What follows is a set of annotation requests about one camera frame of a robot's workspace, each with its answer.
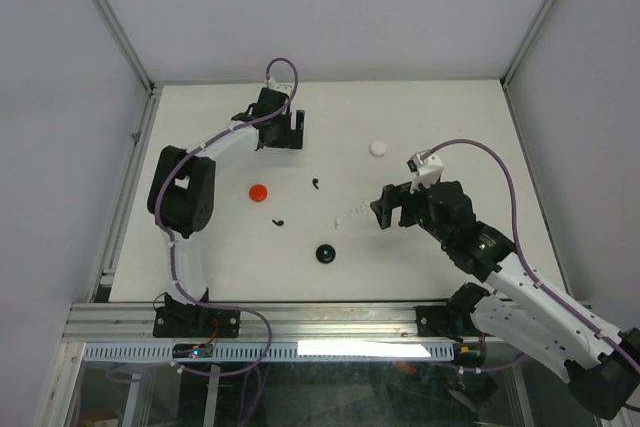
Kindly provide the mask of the black earbud case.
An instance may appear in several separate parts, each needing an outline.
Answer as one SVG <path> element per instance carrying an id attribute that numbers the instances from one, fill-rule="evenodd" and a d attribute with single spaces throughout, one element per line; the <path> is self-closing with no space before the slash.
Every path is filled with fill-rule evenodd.
<path id="1" fill-rule="evenodd" d="M 321 244 L 315 251 L 318 262 L 322 264 L 330 264 L 336 259 L 336 250 L 330 244 Z"/>

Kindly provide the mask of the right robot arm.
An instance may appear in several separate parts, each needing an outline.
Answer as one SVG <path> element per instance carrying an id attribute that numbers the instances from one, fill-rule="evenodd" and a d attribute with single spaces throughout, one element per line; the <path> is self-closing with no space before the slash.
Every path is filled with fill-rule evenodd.
<path id="1" fill-rule="evenodd" d="M 400 211 L 473 276 L 449 299 L 448 325 L 459 334 L 498 337 L 553 372 L 591 414 L 612 420 L 639 387 L 639 331 L 621 330 L 525 267 L 515 244 L 477 219 L 459 182 L 413 189 L 387 185 L 370 205 L 382 229 Z"/>

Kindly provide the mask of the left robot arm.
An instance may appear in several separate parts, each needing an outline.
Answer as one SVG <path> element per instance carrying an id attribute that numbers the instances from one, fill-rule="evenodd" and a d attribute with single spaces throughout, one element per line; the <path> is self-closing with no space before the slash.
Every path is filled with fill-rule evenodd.
<path id="1" fill-rule="evenodd" d="M 257 101 L 234 115 L 228 127 L 191 150 L 161 150 L 147 198 L 167 247 L 169 288 L 155 308 L 156 338 L 236 338 L 237 309 L 206 308 L 201 232 L 214 212 L 216 178 L 222 169 L 260 149 L 303 148 L 305 112 L 293 112 L 294 89 L 268 80 Z"/>

